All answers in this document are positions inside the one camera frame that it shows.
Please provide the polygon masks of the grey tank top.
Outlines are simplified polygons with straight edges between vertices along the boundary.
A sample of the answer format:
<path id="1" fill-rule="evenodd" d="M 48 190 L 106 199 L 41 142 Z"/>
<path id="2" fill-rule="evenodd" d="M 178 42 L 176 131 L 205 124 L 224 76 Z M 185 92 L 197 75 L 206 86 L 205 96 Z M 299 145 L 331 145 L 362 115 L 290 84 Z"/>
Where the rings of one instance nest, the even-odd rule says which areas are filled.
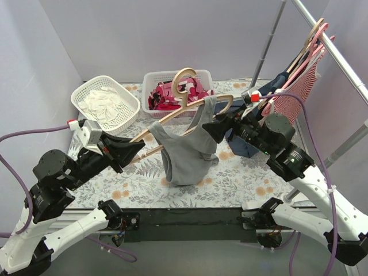
<path id="1" fill-rule="evenodd" d="M 188 126 L 193 131 L 187 135 L 166 131 L 158 122 L 148 127 L 156 142 L 163 146 L 161 156 L 168 183 L 196 185 L 207 175 L 210 167 L 219 162 L 217 143 L 202 127 L 212 122 L 216 102 L 214 95 L 204 98 L 204 104 L 198 107 Z"/>

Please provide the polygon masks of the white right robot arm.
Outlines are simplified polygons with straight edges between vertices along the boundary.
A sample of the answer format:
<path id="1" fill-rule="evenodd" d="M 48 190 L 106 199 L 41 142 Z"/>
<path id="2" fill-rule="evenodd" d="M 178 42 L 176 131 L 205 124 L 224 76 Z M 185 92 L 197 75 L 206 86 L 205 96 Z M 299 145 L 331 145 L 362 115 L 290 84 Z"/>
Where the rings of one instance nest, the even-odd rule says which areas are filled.
<path id="1" fill-rule="evenodd" d="M 227 131 L 269 156 L 267 165 L 284 181 L 306 196 L 325 216 L 319 218 L 272 197 L 244 223 L 259 228 L 277 225 L 299 231 L 323 244 L 345 265 L 355 266 L 367 256 L 367 215 L 341 193 L 327 186 L 327 179 L 313 159 L 292 143 L 295 129 L 282 114 L 273 113 L 259 124 L 253 114 L 220 114 L 202 127 L 217 142 Z"/>

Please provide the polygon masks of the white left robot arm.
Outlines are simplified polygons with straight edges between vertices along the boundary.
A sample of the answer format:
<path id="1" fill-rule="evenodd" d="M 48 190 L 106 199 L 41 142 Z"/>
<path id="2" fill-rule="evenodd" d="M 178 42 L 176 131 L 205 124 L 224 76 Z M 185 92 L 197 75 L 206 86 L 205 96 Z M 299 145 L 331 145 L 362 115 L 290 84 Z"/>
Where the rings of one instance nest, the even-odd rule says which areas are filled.
<path id="1" fill-rule="evenodd" d="M 50 226 L 75 199 L 76 190 L 91 178 L 111 167 L 116 173 L 130 164 L 145 146 L 144 141 L 104 134 L 98 140 L 98 153 L 79 151 L 73 160 L 60 150 L 46 152 L 33 168 L 37 183 L 30 190 L 19 222 L 1 248 L 1 275 L 41 275 L 63 251 L 99 230 L 134 231 L 140 216 L 125 213 L 114 200 L 100 201 L 85 217 L 54 233 Z"/>

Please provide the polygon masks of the beige wooden hanger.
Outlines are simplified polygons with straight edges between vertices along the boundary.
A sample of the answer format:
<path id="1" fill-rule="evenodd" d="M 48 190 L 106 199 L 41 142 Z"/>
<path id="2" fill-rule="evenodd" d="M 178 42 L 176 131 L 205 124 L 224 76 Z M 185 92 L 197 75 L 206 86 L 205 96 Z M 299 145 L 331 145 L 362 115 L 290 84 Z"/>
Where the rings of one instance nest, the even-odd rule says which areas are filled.
<path id="1" fill-rule="evenodd" d="M 192 68 L 184 68 L 178 71 L 178 73 L 174 76 L 173 81 L 172 81 L 172 85 L 171 85 L 171 91 L 173 93 L 174 96 L 180 98 L 182 100 L 182 106 L 171 112 L 170 114 L 166 115 L 165 117 L 161 118 L 159 120 L 159 123 L 164 124 L 170 120 L 172 120 L 175 117 L 178 117 L 180 114 L 194 108 L 194 107 L 198 107 L 200 105 L 203 105 L 205 103 L 204 99 L 199 99 L 196 100 L 192 103 L 188 103 L 187 102 L 187 98 L 188 98 L 188 92 L 186 90 L 184 91 L 178 91 L 178 85 L 179 85 L 179 81 L 186 75 L 190 75 L 192 77 L 195 77 L 197 75 L 196 71 Z M 233 95 L 216 95 L 216 102 L 227 102 L 227 105 L 223 108 L 223 110 L 221 110 L 219 112 L 219 114 L 223 114 L 224 112 L 226 112 L 232 105 L 234 100 Z M 194 131 L 195 127 L 192 127 L 189 130 L 186 130 L 183 135 L 188 135 L 189 133 L 191 133 L 192 131 Z M 137 135 L 135 138 L 133 138 L 130 143 L 132 142 L 137 142 L 137 141 L 141 141 L 143 140 L 147 135 L 150 134 L 149 129 L 145 129 L 141 134 Z M 161 151 L 163 149 L 163 146 L 157 146 L 156 148 L 147 151 L 145 154 L 143 154 L 142 156 L 138 156 L 133 158 L 133 160 L 131 161 L 131 163 L 136 163 L 139 162 L 147 157 L 149 157 L 150 155 L 153 155 L 159 151 Z"/>

